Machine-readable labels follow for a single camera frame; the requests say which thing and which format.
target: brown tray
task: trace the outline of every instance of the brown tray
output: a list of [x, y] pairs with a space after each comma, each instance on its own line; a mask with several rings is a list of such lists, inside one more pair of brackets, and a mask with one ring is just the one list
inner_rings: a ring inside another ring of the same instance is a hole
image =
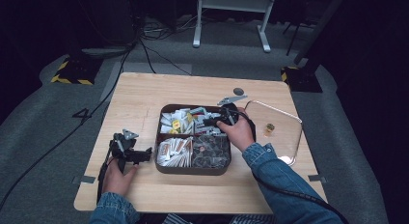
[[198, 167], [168, 167], [168, 166], [162, 166], [157, 163], [157, 154], [158, 154], [158, 149], [159, 145], [162, 141], [168, 139], [168, 138], [188, 138], [189, 136], [200, 136], [200, 135], [195, 135], [195, 134], [170, 134], [170, 133], [160, 133], [161, 129], [161, 123], [160, 123], [160, 118], [162, 117], [162, 113], [172, 113], [175, 112], [176, 110], [179, 110], [181, 108], [190, 108], [190, 109], [195, 109], [197, 107], [204, 107], [206, 111], [209, 112], [219, 112], [220, 107], [218, 106], [200, 106], [200, 105], [183, 105], [183, 104], [169, 104], [166, 105], [162, 108], [160, 111], [160, 116], [159, 116], [159, 122], [158, 122], [158, 128], [156, 131], [156, 142], [155, 142], [155, 148], [153, 151], [153, 157], [154, 157], [154, 163], [156, 165], [156, 169], [164, 174], [183, 174], [183, 175], [207, 175], [207, 176], [219, 176], [228, 170], [229, 164], [232, 161], [232, 152], [231, 152], [231, 144], [229, 138], [227, 138], [228, 141], [228, 151], [227, 154], [229, 156], [228, 158], [228, 163], [226, 164], [225, 167], [223, 168], [198, 168]]

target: clear plastic lid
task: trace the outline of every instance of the clear plastic lid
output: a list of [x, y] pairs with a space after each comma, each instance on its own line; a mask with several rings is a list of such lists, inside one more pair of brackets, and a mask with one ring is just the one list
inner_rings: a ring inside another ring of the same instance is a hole
[[294, 164], [300, 144], [302, 121], [256, 100], [249, 101], [245, 110], [256, 125], [257, 142], [263, 146], [271, 143], [279, 159], [288, 165]]

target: white metal leg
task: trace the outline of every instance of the white metal leg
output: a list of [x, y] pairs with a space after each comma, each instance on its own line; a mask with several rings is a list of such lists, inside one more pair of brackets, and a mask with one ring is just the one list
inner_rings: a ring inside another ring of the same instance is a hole
[[203, 0], [198, 0], [198, 19], [196, 21], [195, 37], [193, 38], [193, 46], [194, 47], [199, 47], [201, 45], [202, 6], [203, 6]]
[[257, 26], [257, 30], [259, 32], [259, 39], [261, 40], [262, 48], [264, 49], [264, 52], [271, 52], [270, 44], [268, 43], [268, 39], [265, 36], [265, 27], [267, 26], [268, 23], [268, 18], [270, 17], [271, 14], [271, 9], [273, 8], [274, 0], [270, 0], [268, 3], [267, 9], [264, 14], [264, 19], [262, 20], [262, 25]]

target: dark background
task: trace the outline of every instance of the dark background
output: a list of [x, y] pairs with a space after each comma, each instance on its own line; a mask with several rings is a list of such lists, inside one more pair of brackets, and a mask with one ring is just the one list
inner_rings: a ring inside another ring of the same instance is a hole
[[[41, 86], [43, 67], [68, 54], [67, 40], [80, 48], [103, 47], [110, 45], [106, 37], [125, 42], [134, 28], [135, 17], [114, 16], [132, 11], [129, 4], [108, 9], [107, 0], [79, 0], [82, 8], [78, 0], [61, 1], [56, 7], [49, 0], [0, 0], [0, 123]], [[276, 0], [271, 23], [288, 20], [287, 2]], [[380, 183], [391, 223], [404, 220], [404, 208], [409, 207], [408, 2], [344, 0], [307, 54], [337, 82], [342, 107]], [[196, 12], [196, 0], [138, 0], [137, 5], [132, 14], [149, 14], [171, 27], [181, 15]], [[105, 37], [89, 18], [100, 25]]]

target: metal stand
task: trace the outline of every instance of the metal stand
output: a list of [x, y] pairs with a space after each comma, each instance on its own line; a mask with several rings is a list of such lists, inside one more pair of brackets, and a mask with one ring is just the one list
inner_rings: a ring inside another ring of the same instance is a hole
[[294, 63], [299, 64], [300, 61], [304, 57], [306, 57], [313, 44], [315, 45], [314, 52], [318, 52], [321, 54], [311, 54], [306, 65], [302, 68], [282, 68], [281, 74], [283, 81], [285, 81], [292, 92], [322, 93], [322, 89], [319, 85], [318, 80], [316, 79], [315, 72], [321, 64], [324, 55], [330, 54], [328, 53], [328, 51], [326, 51], [326, 49], [328, 49], [328, 46], [332, 46], [333, 43], [337, 40], [337, 37], [341, 34], [342, 29], [335, 30], [331, 33], [330, 36], [327, 35], [321, 37], [321, 40], [319, 42], [316, 42], [316, 40], [320, 36], [321, 31], [325, 28], [327, 23], [332, 18], [333, 14], [341, 5], [342, 1], [343, 0], [331, 1], [329, 7], [314, 28], [313, 33], [308, 40], [308, 43], [305, 44], [303, 48], [298, 52], [296, 58], [294, 59]]
[[271, 48], [264, 31], [265, 27], [267, 26], [268, 18], [270, 17], [271, 9], [273, 8], [273, 4], [274, 0], [198, 0], [198, 20], [196, 22], [193, 46], [199, 47], [201, 45], [202, 8], [220, 9], [263, 13], [264, 19], [262, 21], [262, 25], [258, 25], [257, 30], [264, 52], [270, 52]]

